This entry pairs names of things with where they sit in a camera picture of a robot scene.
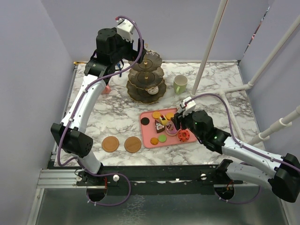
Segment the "gray floor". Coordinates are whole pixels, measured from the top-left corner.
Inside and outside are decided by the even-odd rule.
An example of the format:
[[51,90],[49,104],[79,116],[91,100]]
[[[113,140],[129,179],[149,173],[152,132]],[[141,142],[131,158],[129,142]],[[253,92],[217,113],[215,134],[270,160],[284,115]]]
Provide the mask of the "gray floor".
[[[232,200],[244,201],[257,187],[236,187]],[[122,197],[108,197],[115,203]],[[232,205],[215,195],[131,196],[117,207],[87,204],[83,189],[48,189],[38,225],[286,225],[281,203],[269,190],[250,204]]]

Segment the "light green mug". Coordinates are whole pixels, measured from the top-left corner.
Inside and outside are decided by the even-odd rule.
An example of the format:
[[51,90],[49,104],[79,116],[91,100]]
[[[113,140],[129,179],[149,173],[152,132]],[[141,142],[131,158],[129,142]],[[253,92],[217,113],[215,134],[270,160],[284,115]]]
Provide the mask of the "light green mug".
[[173,87],[174,87],[174,92],[176,94],[181,94],[183,93],[188,84],[188,79],[184,75],[177,75],[174,79]]

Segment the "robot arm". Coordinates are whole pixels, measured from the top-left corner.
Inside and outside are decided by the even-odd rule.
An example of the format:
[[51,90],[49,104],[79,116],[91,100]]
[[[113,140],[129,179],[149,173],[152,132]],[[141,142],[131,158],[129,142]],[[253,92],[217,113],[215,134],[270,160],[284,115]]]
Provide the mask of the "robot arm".
[[63,139],[62,148],[65,152],[76,156],[79,163],[92,173],[98,173],[101,163],[91,151],[93,139],[85,134],[85,130],[91,111],[110,78],[98,82],[96,80],[113,74],[116,71],[115,65],[121,60],[136,60],[140,48],[142,48],[142,55],[137,61],[138,63],[143,61],[146,53],[140,40],[138,41],[138,50],[133,49],[133,24],[126,19],[118,19],[117,23],[116,28],[105,28],[98,31],[97,48],[86,64],[85,76],[79,93],[61,123],[53,123],[51,127],[51,133],[59,145],[66,125],[70,123]]
[[199,143],[211,151],[238,158],[251,165],[242,165],[225,159],[218,166],[217,171],[232,180],[243,180],[269,188],[285,201],[296,201],[300,192],[300,174],[280,163],[285,161],[300,168],[299,161],[295,156],[287,154],[283,157],[242,143],[231,137],[229,133],[214,127],[212,118],[204,110],[194,111],[196,104],[189,100],[191,97],[183,100],[172,118],[176,128],[189,129]]

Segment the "toy donut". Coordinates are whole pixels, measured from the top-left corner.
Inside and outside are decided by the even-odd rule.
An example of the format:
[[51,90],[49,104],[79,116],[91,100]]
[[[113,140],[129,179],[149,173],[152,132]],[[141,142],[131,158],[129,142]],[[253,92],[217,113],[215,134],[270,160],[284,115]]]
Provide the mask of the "toy donut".
[[188,130],[180,130],[177,134],[179,141],[187,142],[189,140],[190,134]]

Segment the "white knob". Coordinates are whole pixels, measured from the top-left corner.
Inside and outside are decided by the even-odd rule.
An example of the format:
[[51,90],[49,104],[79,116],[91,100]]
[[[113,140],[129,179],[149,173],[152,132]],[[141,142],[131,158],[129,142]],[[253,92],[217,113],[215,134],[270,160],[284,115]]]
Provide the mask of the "white knob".
[[114,175],[112,179],[113,181],[117,182],[120,179],[120,177],[118,175]]

